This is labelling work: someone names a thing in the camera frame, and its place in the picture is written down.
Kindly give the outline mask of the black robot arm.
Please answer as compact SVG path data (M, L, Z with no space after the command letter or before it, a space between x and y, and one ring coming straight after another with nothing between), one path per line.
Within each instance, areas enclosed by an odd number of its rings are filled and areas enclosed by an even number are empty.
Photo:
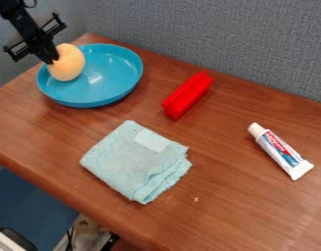
M51 18L43 25L33 20L27 9L36 6L36 0L29 6L24 0L0 0L0 17L13 26L20 40L3 46L3 51L19 62L28 54L36 57L47 65L59 60L59 53L53 44L53 36L67 27L52 12Z

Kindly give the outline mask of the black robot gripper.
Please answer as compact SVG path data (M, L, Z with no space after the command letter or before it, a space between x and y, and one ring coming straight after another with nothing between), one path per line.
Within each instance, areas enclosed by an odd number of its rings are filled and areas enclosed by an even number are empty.
M59 59L52 38L67 27L59 14L52 13L43 26L39 26L32 19L25 6L9 7L3 10L1 17L11 22L21 37L21 40L13 45L3 47L13 61L19 62L28 54L35 54L44 64L52 65Z

